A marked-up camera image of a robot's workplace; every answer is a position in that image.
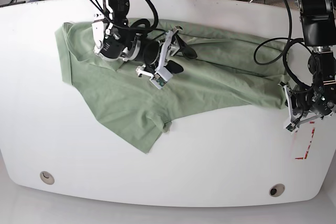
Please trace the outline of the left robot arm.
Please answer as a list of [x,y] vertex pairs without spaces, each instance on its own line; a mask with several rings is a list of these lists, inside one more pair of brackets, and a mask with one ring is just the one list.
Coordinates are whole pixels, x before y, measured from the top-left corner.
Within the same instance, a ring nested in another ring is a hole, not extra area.
[[[287,43],[279,55],[287,74],[296,83],[294,88],[280,84],[289,111],[285,128],[290,132],[335,113],[335,57],[331,50],[335,46],[334,4],[335,0],[298,0],[303,37],[286,37]],[[300,81],[289,68],[287,53],[295,44],[301,44],[310,53],[311,85]]]

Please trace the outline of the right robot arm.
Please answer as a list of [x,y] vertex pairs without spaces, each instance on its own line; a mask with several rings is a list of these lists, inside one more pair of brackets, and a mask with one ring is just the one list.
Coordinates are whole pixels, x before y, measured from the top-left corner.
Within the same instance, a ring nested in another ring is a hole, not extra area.
[[162,88],[183,67],[170,58],[181,54],[195,59],[197,54],[180,36],[180,26],[171,30],[158,28],[159,16],[150,0],[145,0],[154,20],[138,19],[130,24],[127,15],[129,0],[93,0],[98,12],[92,23],[94,52],[106,61],[136,61],[141,63],[136,73],[147,76],[158,88]]

